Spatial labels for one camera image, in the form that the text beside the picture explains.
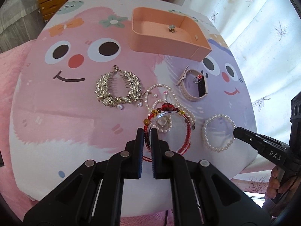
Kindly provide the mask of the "person right hand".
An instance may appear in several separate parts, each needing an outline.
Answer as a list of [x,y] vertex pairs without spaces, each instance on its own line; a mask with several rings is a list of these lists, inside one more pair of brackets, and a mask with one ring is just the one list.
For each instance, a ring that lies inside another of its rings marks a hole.
[[269,179],[265,196],[264,196],[265,199],[274,199],[277,193],[282,194],[283,192],[286,192],[293,184],[295,177],[288,180],[284,185],[280,185],[280,182],[277,179],[278,175],[279,175],[279,169],[277,166],[275,166],[271,170],[271,177]]

